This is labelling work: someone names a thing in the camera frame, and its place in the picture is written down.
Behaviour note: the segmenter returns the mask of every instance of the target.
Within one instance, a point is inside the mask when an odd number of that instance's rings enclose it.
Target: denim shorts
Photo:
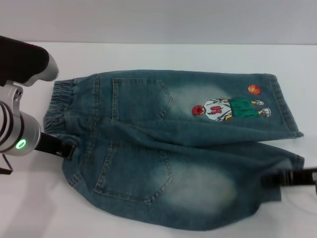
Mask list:
[[[69,184],[111,214],[204,231],[281,199],[260,177],[300,169],[257,141],[301,137],[274,75],[132,70],[57,81],[45,132],[74,143]]]

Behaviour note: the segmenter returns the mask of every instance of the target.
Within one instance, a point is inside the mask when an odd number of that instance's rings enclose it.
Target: white jersey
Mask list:
[[[228,101],[222,99],[212,99],[204,104],[206,116],[211,120],[221,121],[226,116],[232,115],[232,110]]]

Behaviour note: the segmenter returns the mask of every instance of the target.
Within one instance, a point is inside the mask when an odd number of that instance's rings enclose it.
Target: orange basketball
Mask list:
[[[261,89],[259,86],[252,84],[248,87],[248,91],[249,93],[252,93],[252,94],[260,94]]]

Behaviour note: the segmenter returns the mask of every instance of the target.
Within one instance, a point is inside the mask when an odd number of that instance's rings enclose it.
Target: robotic arm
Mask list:
[[[75,146],[42,133],[39,123],[19,108],[23,88],[17,84],[32,86],[57,76],[56,62],[45,49],[0,36],[0,153],[7,163],[5,154],[23,156],[34,149],[71,159]],[[0,174],[10,174],[9,167]]]

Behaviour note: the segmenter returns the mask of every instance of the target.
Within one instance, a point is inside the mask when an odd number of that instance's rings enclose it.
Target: cartoon basketball player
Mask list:
[[[205,114],[209,119],[215,121],[229,120],[236,118],[257,118],[263,116],[265,118],[271,116],[269,108],[263,108],[258,111],[253,105],[264,105],[260,100],[250,101],[247,98],[236,97],[231,99],[211,99],[204,106],[194,106],[192,112],[194,115]]]

